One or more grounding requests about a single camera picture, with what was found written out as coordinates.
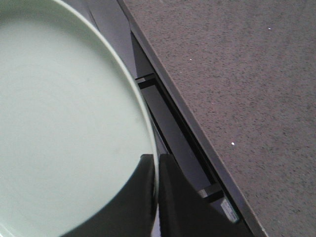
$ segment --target white label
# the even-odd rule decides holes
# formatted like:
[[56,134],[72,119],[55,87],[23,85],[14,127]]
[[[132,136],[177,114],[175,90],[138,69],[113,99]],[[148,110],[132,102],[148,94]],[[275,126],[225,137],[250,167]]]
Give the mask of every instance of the white label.
[[231,204],[227,201],[226,198],[223,199],[222,203],[221,203],[221,207],[223,208],[227,218],[233,222],[236,223],[239,218],[236,214],[236,212],[234,211],[233,207],[231,206]]

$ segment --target ceramic plate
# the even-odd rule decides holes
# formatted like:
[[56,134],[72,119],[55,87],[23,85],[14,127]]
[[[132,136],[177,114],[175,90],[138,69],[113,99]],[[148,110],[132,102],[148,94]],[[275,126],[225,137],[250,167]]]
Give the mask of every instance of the ceramic plate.
[[140,92],[107,41],[59,0],[1,0],[0,236],[73,229],[141,154],[157,164]]

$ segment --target countertop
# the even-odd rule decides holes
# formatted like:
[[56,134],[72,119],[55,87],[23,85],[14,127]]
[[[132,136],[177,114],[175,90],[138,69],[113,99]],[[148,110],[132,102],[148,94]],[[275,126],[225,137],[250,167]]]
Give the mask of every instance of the countertop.
[[316,236],[316,1],[119,0],[256,236]]

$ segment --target light green plate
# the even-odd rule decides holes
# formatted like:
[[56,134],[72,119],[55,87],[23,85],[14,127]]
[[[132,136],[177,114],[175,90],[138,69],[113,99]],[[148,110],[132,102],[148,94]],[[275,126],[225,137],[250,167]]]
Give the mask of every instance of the light green plate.
[[157,154],[126,67],[59,0],[0,1],[0,236],[57,237]]

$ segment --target black object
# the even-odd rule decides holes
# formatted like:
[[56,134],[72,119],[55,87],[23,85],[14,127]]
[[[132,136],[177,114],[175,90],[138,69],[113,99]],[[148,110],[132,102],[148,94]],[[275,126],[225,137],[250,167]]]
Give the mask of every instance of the black object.
[[159,160],[159,217],[162,237],[253,236],[203,200],[172,155],[161,155]]
[[154,181],[153,156],[142,155],[121,191],[97,214],[62,237],[149,237],[156,211]]

